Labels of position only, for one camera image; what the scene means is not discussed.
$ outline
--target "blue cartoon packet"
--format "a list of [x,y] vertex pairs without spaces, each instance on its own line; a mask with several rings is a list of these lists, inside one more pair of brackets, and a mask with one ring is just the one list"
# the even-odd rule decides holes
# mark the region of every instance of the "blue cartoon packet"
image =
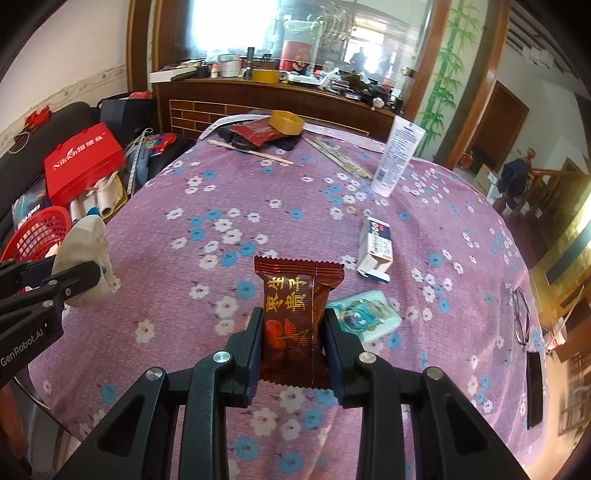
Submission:
[[373,342],[392,333],[402,323],[381,290],[352,295],[327,305],[335,310],[344,332],[354,333],[362,342]]

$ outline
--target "red snack wrapper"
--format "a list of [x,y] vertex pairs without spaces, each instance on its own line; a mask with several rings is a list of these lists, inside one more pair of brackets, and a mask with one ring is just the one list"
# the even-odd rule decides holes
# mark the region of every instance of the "red snack wrapper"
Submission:
[[230,127],[230,130],[241,137],[246,138],[250,143],[257,147],[262,146],[265,142],[288,136],[278,132],[269,125],[269,118],[261,118],[259,120],[248,122],[247,124],[234,125],[233,127]]
[[342,264],[255,257],[264,282],[261,379],[303,388],[330,388],[319,327]]

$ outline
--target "eyeglasses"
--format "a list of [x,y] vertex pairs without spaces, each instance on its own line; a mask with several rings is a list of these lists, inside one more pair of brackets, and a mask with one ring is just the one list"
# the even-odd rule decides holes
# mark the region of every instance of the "eyeglasses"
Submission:
[[[511,295],[513,296],[513,314],[515,316],[515,338],[518,344],[527,346],[530,341],[530,309],[520,288],[516,288],[511,292]],[[522,310],[525,310],[525,331]]]

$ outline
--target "purple floral tablecloth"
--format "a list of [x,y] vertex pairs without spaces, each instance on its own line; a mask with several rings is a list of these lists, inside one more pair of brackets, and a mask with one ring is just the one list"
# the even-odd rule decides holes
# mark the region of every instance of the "purple floral tablecloth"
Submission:
[[[327,141],[375,171],[379,154]],[[385,199],[306,142],[269,152],[294,165],[200,142],[109,223],[117,294],[64,311],[64,336],[30,365],[57,418],[86,437],[147,368],[192,367],[245,328],[262,304],[255,254],[304,258],[344,263],[345,280],[330,300],[380,288],[404,321],[366,349],[405,369],[443,368],[517,459],[533,462],[545,422],[527,430],[525,347],[515,341],[511,304],[516,286],[532,314],[528,350],[543,350],[541,330],[526,266],[484,197],[426,161],[413,160]],[[391,225],[389,284],[355,270],[367,215]],[[546,385],[545,362],[543,371]],[[403,417],[408,425],[408,408]],[[233,479],[355,477],[361,413],[341,409],[331,391],[261,382],[253,405],[230,409],[227,423]],[[411,445],[407,436],[409,477]]]

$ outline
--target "doorway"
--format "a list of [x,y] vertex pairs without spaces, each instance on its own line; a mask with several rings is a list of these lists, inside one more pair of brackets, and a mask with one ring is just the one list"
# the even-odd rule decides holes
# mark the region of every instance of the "doorway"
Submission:
[[474,166],[482,164],[498,171],[511,151],[530,109],[507,87],[497,81],[468,151]]

